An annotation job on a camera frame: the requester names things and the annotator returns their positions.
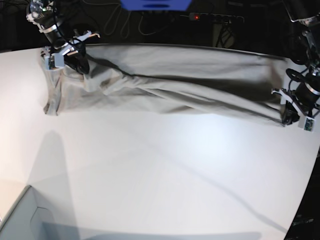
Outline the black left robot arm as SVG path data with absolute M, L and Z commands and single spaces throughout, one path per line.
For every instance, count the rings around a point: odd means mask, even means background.
M 285 126 L 297 123 L 312 132 L 320 114 L 320 2 L 318 0 L 267 0 L 266 5 L 287 30 L 284 39 L 290 60 L 303 71 L 286 69 L 287 88 L 274 88 L 271 93 L 285 100 L 281 121 Z

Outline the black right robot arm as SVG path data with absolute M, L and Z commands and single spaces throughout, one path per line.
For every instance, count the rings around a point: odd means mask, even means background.
M 45 69 L 56 71 L 69 66 L 80 74 L 88 74 L 90 66 L 85 41 L 100 37 L 91 30 L 79 33 L 72 29 L 59 13 L 57 0 L 32 0 L 26 9 L 26 19 L 36 25 L 50 45 L 41 49 Z

